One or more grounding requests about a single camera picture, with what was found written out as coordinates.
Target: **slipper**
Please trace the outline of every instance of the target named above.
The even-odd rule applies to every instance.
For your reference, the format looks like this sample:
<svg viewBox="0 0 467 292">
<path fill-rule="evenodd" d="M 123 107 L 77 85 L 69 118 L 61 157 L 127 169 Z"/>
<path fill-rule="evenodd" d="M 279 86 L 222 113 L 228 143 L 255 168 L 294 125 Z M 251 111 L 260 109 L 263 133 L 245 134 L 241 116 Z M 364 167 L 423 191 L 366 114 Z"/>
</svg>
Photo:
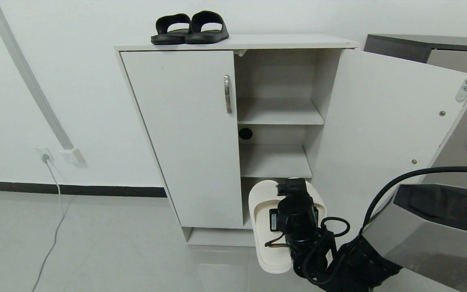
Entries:
<svg viewBox="0 0 467 292">
<path fill-rule="evenodd" d="M 172 24 L 189 24 L 189 27 L 168 32 Z M 150 37 L 153 45 L 185 44 L 185 36 L 191 33 L 191 18 L 185 13 L 160 17 L 156 20 L 156 31 L 158 34 Z"/>
<path fill-rule="evenodd" d="M 201 31 L 204 24 L 222 24 L 221 30 Z M 201 11 L 192 17 L 192 33 L 185 36 L 187 44 L 215 44 L 227 39 L 230 35 L 226 30 L 225 22 L 221 15 L 212 11 Z"/>
<path fill-rule="evenodd" d="M 255 250 L 257 251 L 257 260 L 263 270 L 272 274 L 285 273 L 293 267 L 293 261 L 289 255 L 289 249 L 284 247 L 271 248 L 264 244 L 277 238 L 280 232 L 270 231 L 269 210 L 276 208 L 278 202 L 285 196 L 277 196 L 276 186 L 278 183 L 272 180 L 264 180 L 252 187 L 248 194 L 248 207 L 250 209 L 250 218 L 252 220 L 253 235 L 255 237 Z M 318 222 L 326 217 L 327 209 L 322 198 L 313 185 L 306 181 L 307 192 L 313 198 L 313 203 L 318 209 Z M 274 242 L 286 243 L 285 238 Z"/>
</svg>

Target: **open cabinet door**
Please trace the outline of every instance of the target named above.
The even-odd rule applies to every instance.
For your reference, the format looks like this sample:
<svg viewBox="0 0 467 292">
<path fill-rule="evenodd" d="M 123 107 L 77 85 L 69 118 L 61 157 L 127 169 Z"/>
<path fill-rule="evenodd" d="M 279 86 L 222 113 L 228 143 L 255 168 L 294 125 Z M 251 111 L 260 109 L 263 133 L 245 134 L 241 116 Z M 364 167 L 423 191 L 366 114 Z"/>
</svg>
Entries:
<svg viewBox="0 0 467 292">
<path fill-rule="evenodd" d="M 351 224 L 338 243 L 356 236 L 384 185 L 430 167 L 467 108 L 467 93 L 456 100 L 466 79 L 466 73 L 423 63 L 341 53 L 313 171 L 328 216 Z"/>
</svg>

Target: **white cable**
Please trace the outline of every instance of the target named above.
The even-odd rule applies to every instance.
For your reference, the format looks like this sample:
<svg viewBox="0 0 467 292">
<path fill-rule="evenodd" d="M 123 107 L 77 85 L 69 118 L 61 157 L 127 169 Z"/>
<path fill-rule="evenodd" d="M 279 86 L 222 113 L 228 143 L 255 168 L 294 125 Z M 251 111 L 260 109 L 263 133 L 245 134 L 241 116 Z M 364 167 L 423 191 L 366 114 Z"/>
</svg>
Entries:
<svg viewBox="0 0 467 292">
<path fill-rule="evenodd" d="M 43 264 L 41 265 L 41 269 L 39 270 L 39 276 L 37 277 L 37 281 L 35 281 L 35 285 L 34 285 L 34 288 L 32 289 L 32 292 L 35 292 L 35 288 L 37 287 L 37 284 L 39 284 L 39 279 L 41 279 L 41 274 L 43 273 L 44 264 L 46 264 L 46 260 L 48 259 L 48 256 L 50 255 L 51 251 L 53 251 L 55 244 L 57 243 L 57 233 L 59 232 L 59 227 L 61 227 L 61 223 L 63 222 L 64 217 L 66 216 L 62 208 L 61 187 L 59 186 L 59 183 L 57 183 L 54 173 L 52 172 L 50 165 L 48 164 L 48 161 L 50 161 L 50 157 L 48 155 L 43 155 L 43 158 L 41 160 L 44 163 L 46 163 L 46 166 L 48 166 L 48 170 L 50 170 L 51 177 L 54 179 L 55 185 L 57 186 L 57 191 L 59 192 L 59 205 L 61 207 L 62 218 L 61 218 L 61 221 L 59 222 L 59 225 L 57 225 L 57 229 L 55 230 L 54 244 L 51 246 L 50 251 L 46 254 L 46 257 L 44 257 Z"/>
<path fill-rule="evenodd" d="M 59 183 L 57 183 L 57 180 L 55 179 L 54 173 L 52 172 L 50 165 L 48 164 L 48 161 L 50 161 L 50 159 L 46 159 L 46 166 L 48 166 L 48 170 L 50 170 L 51 177 L 54 179 L 55 185 L 57 186 L 57 191 L 59 192 L 59 206 L 61 207 L 61 216 L 64 217 L 64 210 L 62 208 L 62 201 L 61 201 L 61 187 L 59 186 Z"/>
</svg>

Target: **wall outlet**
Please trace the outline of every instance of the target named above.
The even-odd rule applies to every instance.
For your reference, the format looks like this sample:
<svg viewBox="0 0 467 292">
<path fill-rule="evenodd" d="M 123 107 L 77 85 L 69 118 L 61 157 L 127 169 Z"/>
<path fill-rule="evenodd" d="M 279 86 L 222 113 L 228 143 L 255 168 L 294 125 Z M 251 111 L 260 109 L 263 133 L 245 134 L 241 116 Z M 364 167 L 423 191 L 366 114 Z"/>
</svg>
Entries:
<svg viewBox="0 0 467 292">
<path fill-rule="evenodd" d="M 64 158 L 64 160 L 66 160 L 67 163 L 83 164 L 86 162 L 78 148 L 73 148 L 70 150 L 61 150 L 59 151 L 59 153 L 61 153 L 61 156 Z"/>
<path fill-rule="evenodd" d="M 43 159 L 43 155 L 48 155 L 50 161 L 54 160 L 54 156 L 50 153 L 48 147 L 35 146 L 34 148 L 35 151 L 37 151 L 37 153 L 39 154 L 40 159 Z"/>
</svg>

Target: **round hole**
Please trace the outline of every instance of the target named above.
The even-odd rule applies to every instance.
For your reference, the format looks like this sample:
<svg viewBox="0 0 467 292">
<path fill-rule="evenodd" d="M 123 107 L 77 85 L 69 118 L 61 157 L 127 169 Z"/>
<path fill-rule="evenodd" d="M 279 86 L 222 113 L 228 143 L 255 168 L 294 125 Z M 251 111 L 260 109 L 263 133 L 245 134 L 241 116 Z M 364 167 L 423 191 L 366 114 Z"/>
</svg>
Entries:
<svg viewBox="0 0 467 292">
<path fill-rule="evenodd" d="M 242 128 L 239 130 L 239 137 L 243 140 L 249 140 L 253 137 L 253 132 L 248 128 Z"/>
</svg>

